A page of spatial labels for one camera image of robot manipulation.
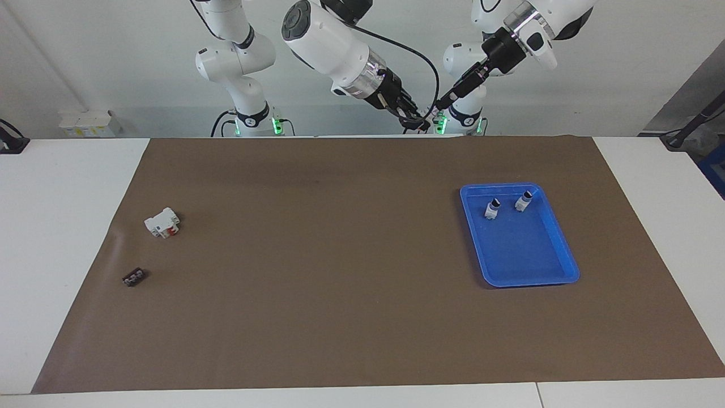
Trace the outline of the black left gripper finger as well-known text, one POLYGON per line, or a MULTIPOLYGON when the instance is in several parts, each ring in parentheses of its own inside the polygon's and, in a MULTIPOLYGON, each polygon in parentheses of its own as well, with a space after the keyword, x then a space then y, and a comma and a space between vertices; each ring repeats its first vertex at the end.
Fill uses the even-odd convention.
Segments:
POLYGON ((466 96, 471 95, 474 90, 484 85, 489 77, 490 75, 487 71, 472 71, 466 73, 466 75, 454 83, 450 90, 445 91, 435 101, 435 109, 444 111, 450 108, 456 101, 463 100, 466 96))
POLYGON ((483 85, 490 76, 488 61, 476 62, 463 73, 453 87, 438 99, 439 105, 453 105, 483 85))

